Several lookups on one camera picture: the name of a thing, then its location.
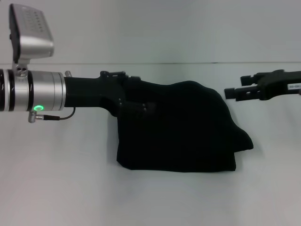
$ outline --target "white background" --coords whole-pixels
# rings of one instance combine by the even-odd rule
[[[0,3],[2,68],[12,52],[9,2]],[[55,38],[55,56],[31,70],[87,78],[124,70],[159,84],[197,81],[222,96],[243,75],[301,70],[298,1],[19,2],[45,11]],[[179,64],[159,64],[166,62]],[[35,124],[27,113],[1,113],[0,224],[299,226],[300,97],[226,103],[254,149],[236,153],[237,170],[222,173],[122,168],[117,120],[104,109]]]

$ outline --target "cable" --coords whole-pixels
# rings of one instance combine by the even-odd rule
[[[73,108],[73,112],[71,113],[71,115],[67,116],[67,117],[64,117],[64,118],[61,118],[59,116],[54,116],[54,115],[43,115],[43,120],[45,121],[60,121],[60,120],[66,120],[66,119],[69,119],[71,118],[75,113],[75,107]]]
[[[74,115],[74,113],[75,113],[75,107],[73,108],[73,112],[71,113],[71,115],[69,115],[69,116],[67,116],[67,117],[64,117],[64,118],[61,118],[61,117],[60,117],[60,120],[66,120],[66,119],[69,119],[69,118],[71,118],[71,117]]]

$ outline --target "black fabric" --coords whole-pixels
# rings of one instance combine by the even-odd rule
[[[131,170],[218,172],[236,169],[234,152],[252,149],[213,89],[185,81],[158,85],[127,81],[127,100],[156,103],[154,114],[118,116],[117,161]]]

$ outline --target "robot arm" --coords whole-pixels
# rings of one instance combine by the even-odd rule
[[[53,38],[42,11],[11,4],[9,27],[13,63],[11,70],[0,70],[0,111],[29,111],[29,122],[35,122],[69,118],[37,114],[64,107],[102,107],[113,116],[126,108],[148,110],[145,103],[126,100],[123,83],[140,78],[128,77],[125,72],[101,72],[99,78],[88,79],[73,78],[69,71],[64,77],[59,72],[28,70],[31,59],[51,57],[54,53]]]

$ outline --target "black mount bracket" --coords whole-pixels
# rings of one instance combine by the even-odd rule
[[[154,112],[155,105],[131,102],[124,86],[126,81],[136,83],[140,80],[125,72],[100,72],[96,79],[65,77],[65,107],[101,107],[116,117],[125,111],[144,117]]]
[[[240,77],[242,86],[256,86],[246,88],[225,89],[226,99],[269,100],[285,94],[298,94],[301,89],[301,71],[285,72],[277,70],[269,73],[257,73],[254,76]]]

